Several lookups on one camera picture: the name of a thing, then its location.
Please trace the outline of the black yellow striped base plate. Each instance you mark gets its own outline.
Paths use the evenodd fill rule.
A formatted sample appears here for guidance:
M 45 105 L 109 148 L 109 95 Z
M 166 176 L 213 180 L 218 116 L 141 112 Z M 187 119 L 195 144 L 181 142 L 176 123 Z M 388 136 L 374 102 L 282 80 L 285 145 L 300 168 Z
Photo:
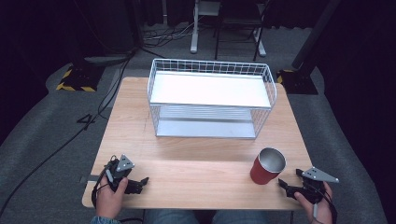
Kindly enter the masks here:
M 103 66 L 88 65 L 78 68 L 70 65 L 56 87 L 57 91 L 87 91 L 94 92 L 105 71 Z
M 276 72 L 276 80 L 287 94 L 318 95 L 318 90 L 310 76 L 301 75 L 299 71 L 284 69 Z

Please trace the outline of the person's right hand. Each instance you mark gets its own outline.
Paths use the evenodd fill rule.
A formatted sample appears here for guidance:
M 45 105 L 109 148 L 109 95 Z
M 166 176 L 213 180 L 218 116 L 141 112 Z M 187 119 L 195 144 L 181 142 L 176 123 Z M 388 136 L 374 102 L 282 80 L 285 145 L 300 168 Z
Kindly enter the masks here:
M 295 192 L 294 197 L 305 210 L 309 224 L 332 224 L 332 210 L 330 201 L 332 200 L 332 189 L 324 182 L 326 198 L 323 198 L 317 205 L 309 202 L 303 194 Z

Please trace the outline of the person's legs in jeans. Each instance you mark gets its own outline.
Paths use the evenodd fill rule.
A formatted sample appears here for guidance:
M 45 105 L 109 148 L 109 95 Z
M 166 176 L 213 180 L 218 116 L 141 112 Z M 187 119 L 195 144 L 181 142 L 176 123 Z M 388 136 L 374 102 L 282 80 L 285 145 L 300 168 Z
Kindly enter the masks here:
M 192 210 L 151 209 L 145 212 L 144 224 L 200 224 Z M 277 224 L 259 210 L 218 210 L 210 224 Z

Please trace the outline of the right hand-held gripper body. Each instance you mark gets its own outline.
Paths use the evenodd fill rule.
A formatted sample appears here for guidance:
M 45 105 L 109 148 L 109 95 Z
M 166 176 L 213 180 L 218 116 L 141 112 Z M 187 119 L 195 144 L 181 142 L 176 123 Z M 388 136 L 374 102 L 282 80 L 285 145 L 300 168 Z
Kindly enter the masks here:
M 312 204 L 319 203 L 324 198 L 326 193 L 324 182 L 339 183 L 337 177 L 329 175 L 316 167 L 304 171 L 301 179 L 303 180 L 303 185 L 301 187 L 290 186 L 290 189 L 286 190 L 286 195 L 295 199 L 294 193 L 300 192 Z

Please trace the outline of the white wire shelf rack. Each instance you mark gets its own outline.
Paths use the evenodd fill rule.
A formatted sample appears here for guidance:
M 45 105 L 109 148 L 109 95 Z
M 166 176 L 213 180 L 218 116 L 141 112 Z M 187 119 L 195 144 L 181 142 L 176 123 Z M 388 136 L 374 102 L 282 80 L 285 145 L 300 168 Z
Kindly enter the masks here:
M 276 98 L 265 63 L 155 59 L 148 77 L 158 137 L 255 139 Z

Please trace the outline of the white desk frame legs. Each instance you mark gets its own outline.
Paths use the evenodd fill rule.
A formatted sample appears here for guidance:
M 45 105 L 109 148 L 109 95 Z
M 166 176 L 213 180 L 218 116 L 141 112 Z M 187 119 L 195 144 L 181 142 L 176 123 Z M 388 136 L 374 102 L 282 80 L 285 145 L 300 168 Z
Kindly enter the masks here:
M 211 2 L 209 0 L 194 0 L 194 8 L 193 8 L 193 28 L 191 35 L 191 48 L 190 52 L 192 54 L 197 53 L 198 51 L 198 38 L 199 38 L 199 19 L 202 19 L 203 16 L 214 16 L 217 17 L 219 14 L 219 5 L 220 2 Z M 259 55 L 261 57 L 266 56 L 266 50 L 263 46 L 261 40 L 259 40 L 259 31 L 261 29 L 257 28 L 253 31 L 254 41 L 259 44 Z

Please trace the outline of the person's denim sleeve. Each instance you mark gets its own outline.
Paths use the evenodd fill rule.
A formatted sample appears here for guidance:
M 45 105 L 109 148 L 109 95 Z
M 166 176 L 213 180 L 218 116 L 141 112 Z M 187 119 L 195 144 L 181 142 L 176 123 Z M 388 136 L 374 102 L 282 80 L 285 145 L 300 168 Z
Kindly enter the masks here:
M 121 224 L 118 220 L 109 217 L 93 217 L 90 224 Z

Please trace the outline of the red metal cup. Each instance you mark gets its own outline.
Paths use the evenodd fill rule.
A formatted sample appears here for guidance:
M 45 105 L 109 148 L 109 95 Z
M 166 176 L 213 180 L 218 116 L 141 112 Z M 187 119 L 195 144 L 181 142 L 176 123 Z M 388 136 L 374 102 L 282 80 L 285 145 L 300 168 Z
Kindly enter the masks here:
M 250 169 L 252 181 L 258 185 L 266 185 L 286 168 L 284 155 L 276 148 L 266 147 L 257 155 Z

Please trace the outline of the black metal chair frame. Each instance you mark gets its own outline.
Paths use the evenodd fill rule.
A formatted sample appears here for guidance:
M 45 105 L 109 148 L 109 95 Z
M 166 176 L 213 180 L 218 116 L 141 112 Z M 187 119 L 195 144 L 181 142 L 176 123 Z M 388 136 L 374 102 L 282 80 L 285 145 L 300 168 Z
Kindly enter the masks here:
M 219 0 L 219 12 L 215 26 L 216 38 L 215 59 L 219 56 L 219 43 L 226 42 L 220 38 L 223 29 L 249 30 L 247 39 L 252 39 L 255 45 L 253 61 L 260 54 L 264 14 L 272 0 Z

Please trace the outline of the black slanted pole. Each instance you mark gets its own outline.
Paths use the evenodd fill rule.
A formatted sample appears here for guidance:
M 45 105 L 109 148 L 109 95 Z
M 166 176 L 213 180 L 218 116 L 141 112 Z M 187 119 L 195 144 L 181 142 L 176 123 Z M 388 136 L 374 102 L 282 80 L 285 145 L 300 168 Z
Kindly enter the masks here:
M 308 54 L 313 50 L 315 44 L 317 43 L 320 34 L 326 27 L 328 21 L 331 19 L 332 14 L 337 9 L 341 0 L 329 0 L 329 3 L 324 8 L 322 14 L 318 18 L 314 28 L 312 29 L 310 35 L 305 40 L 303 46 L 301 47 L 300 51 L 296 55 L 294 61 L 292 62 L 291 66 L 295 69 L 300 69 L 304 62 L 306 61 Z

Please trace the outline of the person's left hand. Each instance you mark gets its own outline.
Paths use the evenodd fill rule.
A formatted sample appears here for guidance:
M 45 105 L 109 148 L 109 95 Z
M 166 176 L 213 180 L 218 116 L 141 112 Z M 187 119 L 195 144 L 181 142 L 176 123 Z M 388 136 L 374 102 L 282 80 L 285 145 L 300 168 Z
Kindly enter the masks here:
M 108 185 L 107 178 L 100 181 L 100 188 L 96 194 L 96 215 L 114 219 L 122 208 L 124 191 L 128 186 L 128 179 L 124 177 L 116 191 Z

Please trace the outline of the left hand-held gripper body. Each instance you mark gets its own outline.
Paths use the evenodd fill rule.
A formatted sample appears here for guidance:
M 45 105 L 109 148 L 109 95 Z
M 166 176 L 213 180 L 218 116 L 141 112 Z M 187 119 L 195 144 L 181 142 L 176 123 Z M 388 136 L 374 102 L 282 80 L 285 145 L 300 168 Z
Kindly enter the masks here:
M 134 163 L 124 154 L 119 159 L 113 155 L 105 168 L 106 178 L 110 188 L 116 191 L 121 180 L 127 177 L 133 168 Z

